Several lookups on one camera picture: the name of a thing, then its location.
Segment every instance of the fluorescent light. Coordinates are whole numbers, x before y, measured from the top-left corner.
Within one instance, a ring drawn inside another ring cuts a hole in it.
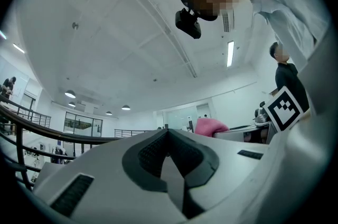
[[[234,48],[234,42],[231,41],[228,43],[228,62],[227,67],[232,65],[232,58],[233,58],[233,48]]]
[[[70,98],[76,98],[75,92],[73,92],[72,90],[68,90],[64,94],[67,95]]]
[[[124,106],[122,107],[122,109],[123,109],[123,110],[130,110],[130,107],[129,107],[128,105],[124,105]]]
[[[15,47],[16,49],[20,50],[22,53],[25,54],[25,52],[24,52],[21,48],[19,48],[16,44],[13,43],[13,45],[14,45],[14,47]]]
[[[2,31],[0,31],[0,35],[2,36],[3,39],[7,40],[6,35]]]

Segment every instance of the pink object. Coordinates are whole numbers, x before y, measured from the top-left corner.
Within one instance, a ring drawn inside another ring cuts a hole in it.
[[[229,128],[219,120],[199,118],[197,119],[195,134],[212,137],[212,135],[216,132],[224,132],[228,130]]]

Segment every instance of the black vent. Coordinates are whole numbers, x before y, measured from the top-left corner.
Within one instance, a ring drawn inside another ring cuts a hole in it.
[[[53,202],[51,208],[66,217],[71,216],[94,178],[80,174]]]
[[[229,16],[228,12],[223,13],[223,26],[225,32],[230,32]]]
[[[238,152],[238,154],[249,157],[249,158],[254,158],[260,160],[263,156],[261,153],[256,153],[256,152],[250,152],[246,150],[241,150]]]

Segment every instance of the desk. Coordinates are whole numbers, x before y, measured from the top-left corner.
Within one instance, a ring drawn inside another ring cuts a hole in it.
[[[214,138],[226,139],[228,141],[244,142],[244,133],[253,132],[268,127],[268,137],[266,144],[269,144],[273,136],[277,133],[275,126],[272,122],[267,122],[265,125],[257,126],[255,124],[249,125],[244,128],[238,128],[225,132],[218,132],[213,135]]]

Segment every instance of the railing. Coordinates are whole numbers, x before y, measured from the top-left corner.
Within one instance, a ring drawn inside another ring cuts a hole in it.
[[[51,158],[63,159],[63,160],[74,160],[74,156],[66,156],[66,155],[56,155],[52,153],[48,153],[45,151],[37,150],[34,148],[27,147],[23,145],[23,130],[27,130],[33,133],[36,133],[40,136],[57,139],[59,141],[64,142],[71,142],[71,143],[78,143],[81,144],[81,152],[84,153],[84,144],[89,144],[90,148],[93,145],[99,145],[106,142],[111,142],[118,140],[119,138],[101,138],[101,137],[87,137],[87,136],[80,136],[75,134],[65,134],[59,131],[55,131],[44,126],[38,125],[32,120],[27,120],[18,114],[10,111],[8,108],[0,105],[0,117],[5,118],[7,121],[11,122],[10,124],[7,123],[0,123],[0,137],[2,137],[7,142],[16,146],[16,153],[17,153],[17,161],[10,158],[9,156],[5,156],[10,168],[13,172],[20,172],[22,179],[17,178],[18,181],[25,184],[25,186],[31,190],[31,187],[34,186],[34,183],[28,180],[27,170],[31,170],[34,172],[40,172],[41,169],[33,166],[29,166],[25,164],[24,160],[24,150],[35,153],[37,155],[48,156]],[[11,127],[12,131],[4,130],[5,127]],[[8,132],[15,133],[15,141],[8,137]]]
[[[50,127],[51,117],[35,112],[31,109],[25,108],[23,106],[20,106],[19,104],[10,101],[6,97],[0,95],[0,102],[2,102],[2,105],[6,107],[7,109],[11,110],[13,113],[16,113],[18,116],[30,120],[31,122],[47,127]]]
[[[115,137],[131,137],[133,135],[149,132],[151,130],[123,130],[115,129]]]

